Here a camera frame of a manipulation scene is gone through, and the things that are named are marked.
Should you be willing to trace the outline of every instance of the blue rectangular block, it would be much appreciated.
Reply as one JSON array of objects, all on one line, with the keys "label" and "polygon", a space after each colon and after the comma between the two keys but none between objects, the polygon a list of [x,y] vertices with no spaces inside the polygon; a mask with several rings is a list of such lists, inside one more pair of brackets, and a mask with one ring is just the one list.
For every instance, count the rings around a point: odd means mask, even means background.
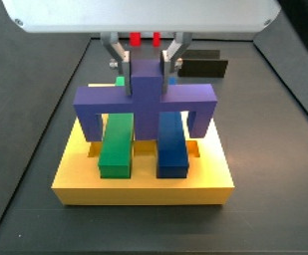
[{"label": "blue rectangular block", "polygon": [[159,114],[156,137],[156,178],[186,178],[187,151],[179,112]]}]

